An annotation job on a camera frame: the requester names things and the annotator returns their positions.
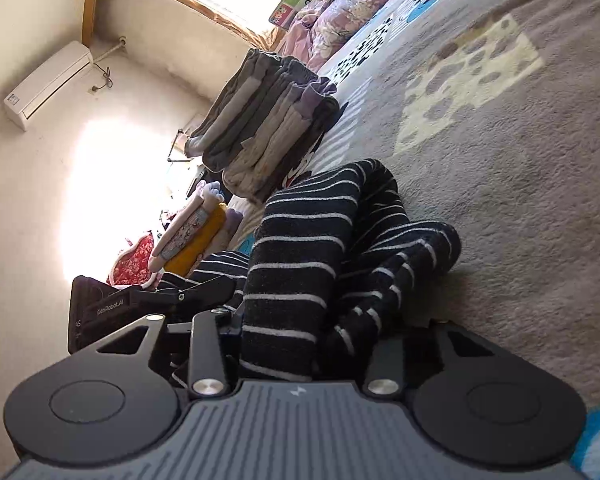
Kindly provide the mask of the black white striped garment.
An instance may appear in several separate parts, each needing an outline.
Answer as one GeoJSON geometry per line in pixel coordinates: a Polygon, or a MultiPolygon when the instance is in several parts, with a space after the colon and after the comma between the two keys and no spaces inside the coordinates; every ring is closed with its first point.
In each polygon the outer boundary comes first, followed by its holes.
{"type": "Polygon", "coordinates": [[[249,255],[218,252],[190,278],[166,272],[158,289],[231,278],[227,307],[244,310],[243,370],[290,382],[349,378],[396,328],[412,291],[461,251],[449,224],[410,220],[393,174],[363,159],[272,195],[249,255]]]}

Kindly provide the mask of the small stack of folded clothes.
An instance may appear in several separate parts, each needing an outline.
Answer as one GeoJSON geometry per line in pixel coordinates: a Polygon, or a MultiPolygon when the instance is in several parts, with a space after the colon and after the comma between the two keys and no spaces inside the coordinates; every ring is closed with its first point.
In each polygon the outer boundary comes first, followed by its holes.
{"type": "Polygon", "coordinates": [[[221,183],[200,181],[155,244],[147,269],[188,278],[203,258],[227,248],[241,223],[242,213],[224,203],[221,183]]]}

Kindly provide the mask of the stack of grey folded clothes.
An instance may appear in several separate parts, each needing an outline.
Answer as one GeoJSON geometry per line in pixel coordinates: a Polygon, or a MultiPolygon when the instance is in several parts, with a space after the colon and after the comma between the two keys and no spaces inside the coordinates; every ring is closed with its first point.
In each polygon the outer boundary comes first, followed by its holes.
{"type": "Polygon", "coordinates": [[[337,86],[293,56],[251,49],[184,154],[200,157],[235,196],[262,204],[337,121],[337,86]]]}

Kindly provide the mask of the red floral heart cushion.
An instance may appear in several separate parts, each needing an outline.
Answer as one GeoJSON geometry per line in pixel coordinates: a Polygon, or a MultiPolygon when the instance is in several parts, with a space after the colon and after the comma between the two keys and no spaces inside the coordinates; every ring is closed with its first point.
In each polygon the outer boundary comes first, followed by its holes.
{"type": "Polygon", "coordinates": [[[135,243],[126,248],[114,262],[107,284],[114,287],[149,287],[155,281],[156,274],[148,269],[148,261],[154,250],[154,237],[145,233],[135,243]]]}

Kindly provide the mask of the dark desk with clutter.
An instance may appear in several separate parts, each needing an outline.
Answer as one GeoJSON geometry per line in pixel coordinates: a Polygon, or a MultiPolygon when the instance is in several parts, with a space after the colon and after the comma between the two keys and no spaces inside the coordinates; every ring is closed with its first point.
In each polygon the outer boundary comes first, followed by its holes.
{"type": "Polygon", "coordinates": [[[204,121],[204,116],[195,114],[186,122],[186,125],[179,128],[173,138],[169,153],[166,155],[166,161],[169,164],[182,165],[185,168],[185,175],[189,181],[185,188],[185,196],[189,198],[194,194],[196,186],[201,181],[220,182],[221,174],[209,170],[201,161],[201,157],[189,157],[185,154],[185,144],[189,135],[198,128],[204,121]]]}

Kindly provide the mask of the Mickey Mouse carpet blanket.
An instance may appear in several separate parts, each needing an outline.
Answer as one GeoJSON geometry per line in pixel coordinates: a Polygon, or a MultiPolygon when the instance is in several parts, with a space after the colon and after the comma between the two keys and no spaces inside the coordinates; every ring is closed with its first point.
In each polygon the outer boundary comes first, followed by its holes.
{"type": "Polygon", "coordinates": [[[460,266],[430,299],[571,382],[600,478],[600,0],[396,0],[354,104],[286,181],[372,156],[408,215],[448,220],[460,266]]]}

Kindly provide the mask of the pink purple quilt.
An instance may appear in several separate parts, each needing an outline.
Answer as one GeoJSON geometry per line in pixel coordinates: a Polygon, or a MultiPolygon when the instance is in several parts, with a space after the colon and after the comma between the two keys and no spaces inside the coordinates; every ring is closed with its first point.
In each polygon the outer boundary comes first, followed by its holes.
{"type": "Polygon", "coordinates": [[[389,0],[311,0],[292,20],[277,48],[319,70],[389,0]]]}

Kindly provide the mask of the white wall air conditioner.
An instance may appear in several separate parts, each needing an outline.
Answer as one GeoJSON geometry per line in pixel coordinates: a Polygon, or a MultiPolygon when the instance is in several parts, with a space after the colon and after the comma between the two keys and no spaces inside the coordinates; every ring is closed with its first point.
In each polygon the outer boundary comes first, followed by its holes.
{"type": "Polygon", "coordinates": [[[79,41],[71,41],[50,56],[4,99],[8,118],[26,131],[34,114],[77,74],[93,64],[93,55],[79,41]]]}

